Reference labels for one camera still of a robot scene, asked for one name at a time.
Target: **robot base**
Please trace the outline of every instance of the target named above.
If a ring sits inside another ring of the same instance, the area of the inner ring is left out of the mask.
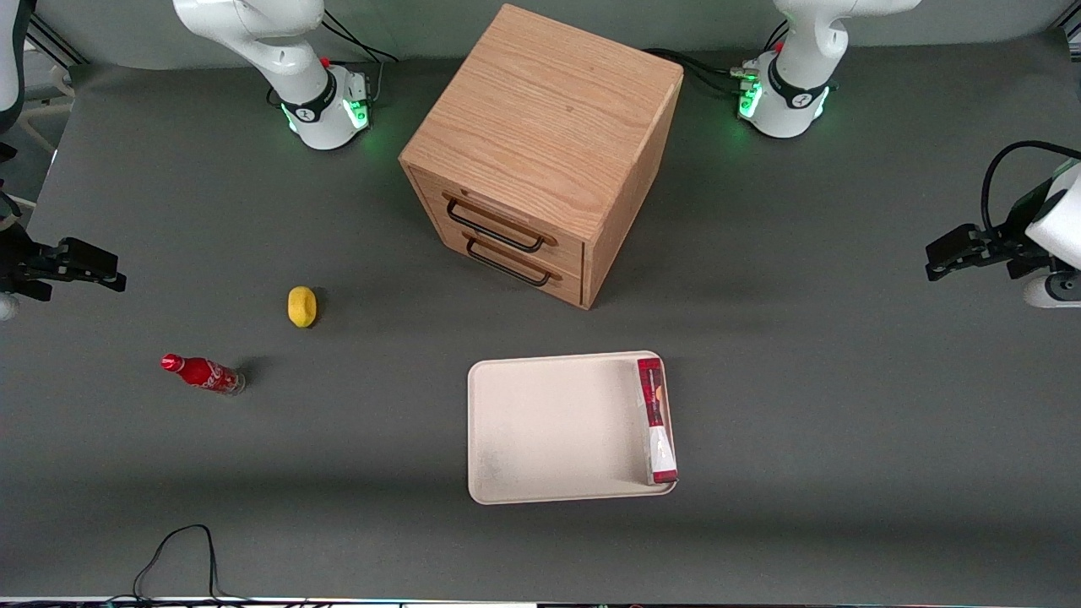
[[[304,122],[282,106],[289,128],[299,135],[310,148],[332,150],[348,144],[371,122],[368,101],[368,81],[363,74],[353,74],[342,66],[331,66],[328,71],[336,81],[335,98],[323,110],[319,120]]]
[[[743,67],[764,75],[776,56],[776,52],[768,51],[744,62]],[[773,88],[770,79],[760,76],[739,97],[737,116],[771,137],[795,137],[806,131],[811,123],[822,116],[823,103],[828,95],[827,88],[818,98],[810,100],[805,107],[793,109],[788,107],[788,102]]]
[[[1032,279],[1025,286],[1025,302],[1037,308],[1081,308],[1081,273]]]

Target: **white tray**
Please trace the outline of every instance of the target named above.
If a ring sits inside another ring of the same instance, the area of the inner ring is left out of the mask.
[[[640,405],[637,361],[651,357],[657,355],[638,351],[473,366],[469,370],[473,500],[505,504],[670,492],[675,483],[648,483],[649,423]],[[671,441],[667,386],[664,395],[662,415]]]

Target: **green led light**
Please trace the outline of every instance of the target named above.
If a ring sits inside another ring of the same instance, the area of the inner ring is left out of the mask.
[[[281,104],[281,113],[285,115],[285,120],[289,121],[289,130],[296,133],[296,124],[293,124],[293,117],[289,115],[289,110],[285,109],[285,104]]]
[[[749,91],[744,93],[744,98],[739,103],[739,114],[744,118],[750,118],[755,116],[755,110],[758,109],[758,101],[762,98],[762,84],[756,82]]]
[[[358,130],[368,127],[368,104],[364,102],[353,102],[350,100],[342,100],[342,107],[345,108],[347,115],[349,115],[349,120],[352,121],[352,125]]]
[[[818,109],[814,110],[815,118],[822,116],[822,109],[826,107],[826,97],[828,96],[829,96],[829,87],[826,87],[826,90],[822,92],[822,101],[818,102]]]

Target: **black cable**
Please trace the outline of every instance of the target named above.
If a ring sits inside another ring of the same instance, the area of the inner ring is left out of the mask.
[[[722,87],[706,77],[706,74],[712,76],[728,77],[729,70],[726,69],[713,67],[694,57],[668,49],[654,48],[654,49],[643,49],[642,51],[651,55],[656,55],[660,58],[680,64],[681,66],[683,66],[683,69],[685,69],[688,72],[691,74],[691,76],[694,76],[695,78],[697,78],[698,80],[700,80],[703,83],[705,83],[707,87],[709,87],[715,91],[720,91],[722,93],[732,93],[735,91],[734,88]]]
[[[142,603],[148,599],[147,596],[141,593],[143,586],[143,577],[145,577],[147,572],[154,569],[155,564],[158,563],[158,558],[161,557],[161,552],[162,550],[165,548],[165,545],[169,543],[170,539],[172,539],[173,537],[185,530],[191,530],[193,528],[198,528],[202,530],[204,534],[206,534],[206,547],[210,550],[210,577],[208,579],[206,590],[210,593],[211,598],[221,604],[226,600],[223,600],[219,596],[241,597],[239,595],[232,595],[230,593],[226,593],[224,590],[222,590],[222,585],[218,582],[217,578],[217,554],[214,552],[214,537],[211,536],[210,528],[208,528],[203,524],[191,524],[190,526],[184,526],[183,528],[177,528],[172,532],[165,534],[165,538],[161,539],[161,542],[158,543],[158,548],[157,551],[154,552],[154,557],[150,558],[150,561],[148,561],[147,565],[144,566],[142,570],[139,570],[138,574],[135,574],[135,579],[132,580],[131,595],[135,598],[136,602]]]
[[[788,36],[789,31],[791,31],[791,28],[786,27],[784,31],[778,34],[776,38],[770,41],[769,45],[766,47],[766,50],[769,51],[770,49],[776,47],[778,42],[780,42],[782,40],[785,39],[786,36]]]
[[[369,94],[368,97],[372,100],[372,103],[379,101],[379,93],[383,92],[383,68],[387,66],[387,62],[379,62],[379,74],[375,77],[375,94]]]
[[[364,51],[365,51],[365,52],[366,52],[366,53],[368,53],[369,55],[371,55],[371,57],[372,57],[372,61],[374,61],[374,62],[378,62],[378,61],[379,61],[379,57],[375,56],[375,53],[373,53],[373,52],[371,51],[371,49],[365,49],[365,48],[364,48],[364,45],[363,45],[362,43],[358,42],[357,40],[353,40],[352,38],[350,38],[350,37],[346,36],[345,34],[342,34],[341,31],[338,31],[338,30],[334,29],[334,28],[333,28],[333,27],[331,27],[331,26],[330,26],[330,25],[329,25],[329,24],[328,24],[326,22],[323,22],[323,27],[325,27],[326,29],[329,29],[329,30],[331,31],[331,34],[333,34],[334,36],[337,36],[338,38],[342,38],[342,39],[343,39],[343,40],[345,40],[346,42],[349,42],[349,43],[351,43],[351,44],[357,44],[357,45],[358,45],[358,47],[360,47],[361,49],[364,49]]]
[[[347,28],[346,26],[342,25],[342,22],[337,21],[337,17],[335,17],[334,15],[332,15],[330,11],[323,11],[323,13],[332,22],[334,22],[334,25],[341,27],[342,31],[344,31],[345,34],[343,35],[341,31],[337,31],[336,29],[334,29],[333,27],[331,27],[330,25],[328,25],[325,22],[323,22],[323,26],[325,26],[326,29],[333,31],[334,34],[341,36],[342,38],[348,40],[349,42],[352,42],[353,44],[356,44],[356,45],[360,47],[361,49],[368,51],[368,54],[372,55],[372,58],[374,58],[376,62],[379,61],[379,60],[375,57],[375,53],[378,53],[378,54],[381,54],[381,55],[383,55],[383,56],[385,56],[385,57],[387,57],[387,58],[389,58],[389,60],[391,60],[393,62],[399,61],[398,57],[396,57],[395,55],[391,55],[390,53],[388,53],[386,51],[381,51],[379,49],[376,49],[375,47],[370,47],[368,44],[364,44],[363,42],[361,42],[360,40],[358,40],[357,37],[353,36],[351,31],[349,31],[349,28]]]
[[[780,32],[780,36],[777,35],[777,32],[780,31],[780,28],[785,27],[786,25],[788,25],[788,19],[783,19],[780,22],[780,24],[777,25],[777,27],[773,28],[773,34],[771,34],[770,37],[765,39],[765,47],[762,47],[762,52],[763,53],[766,52],[766,51],[769,51],[770,47],[773,47],[776,43],[773,40],[774,38],[776,38],[777,40],[780,40],[780,36],[784,36],[785,34],[787,34],[787,30],[786,30],[784,32]]]
[[[1081,151],[1073,148],[1067,148],[1065,146],[1059,146],[1057,144],[1050,144],[1047,142],[1041,142],[1038,140],[1026,140],[1024,142],[1014,142],[1009,146],[1002,148],[999,154],[995,155],[995,159],[987,167],[987,173],[984,174],[984,186],[979,193],[979,215],[984,221],[984,232],[987,233],[988,238],[990,238],[996,244],[998,244],[1003,251],[1005,251],[1011,257],[1019,262],[1025,260],[1014,251],[1012,248],[1006,248],[1005,242],[999,235],[999,232],[991,225],[991,212],[990,212],[990,198],[991,198],[991,180],[995,179],[995,171],[999,168],[1010,153],[1020,149],[1020,148],[1039,148],[1041,150],[1053,151],[1060,154],[1063,156],[1075,158],[1081,160]]]
[[[138,597],[135,597],[134,595],[129,595],[129,594],[125,593],[123,595],[114,595],[112,597],[110,597],[110,598],[106,599],[105,602],[103,602],[103,604],[112,604],[114,602],[116,602],[117,599],[120,599],[121,597],[131,597],[135,602],[139,602]]]

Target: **drawer handle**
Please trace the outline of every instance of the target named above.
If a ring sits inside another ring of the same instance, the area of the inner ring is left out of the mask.
[[[525,244],[525,243],[518,242],[518,241],[516,241],[513,239],[507,238],[507,237],[501,235],[499,233],[496,233],[496,232],[493,232],[493,230],[491,230],[489,228],[485,228],[484,226],[481,226],[477,222],[472,222],[470,220],[466,220],[465,217],[463,217],[463,216],[454,213],[454,208],[457,207],[457,206],[458,206],[458,201],[456,199],[453,199],[453,198],[451,199],[451,202],[449,202],[446,204],[446,214],[451,216],[451,220],[454,220],[455,222],[457,222],[458,224],[462,224],[463,226],[468,226],[468,227],[477,230],[478,233],[480,233],[480,234],[482,234],[482,235],[484,235],[486,237],[491,237],[491,238],[493,238],[493,239],[502,242],[503,244],[506,244],[508,247],[512,247],[512,248],[517,249],[518,251],[524,251],[525,253],[536,253],[537,250],[540,249],[540,246],[544,244],[544,237],[537,237],[537,241],[535,243],[533,243],[533,244]]]
[[[476,251],[472,250],[472,246],[476,244],[476,243],[477,243],[477,239],[469,239],[469,242],[466,244],[466,252],[469,254],[469,257],[472,257],[473,260],[480,262],[481,264],[484,264],[485,266],[491,266],[492,268],[495,268],[496,270],[502,270],[502,272],[504,272],[504,273],[506,273],[506,274],[515,277],[516,279],[518,279],[518,280],[520,280],[522,282],[532,285],[533,287],[544,287],[544,286],[548,285],[548,279],[551,278],[551,273],[545,273],[544,276],[540,277],[539,279],[531,279],[531,278],[526,277],[525,275],[519,273],[518,270],[515,270],[512,268],[508,268],[508,267],[504,266],[503,264],[499,264],[495,260],[491,260],[489,257],[484,257],[480,253],[477,253]]]

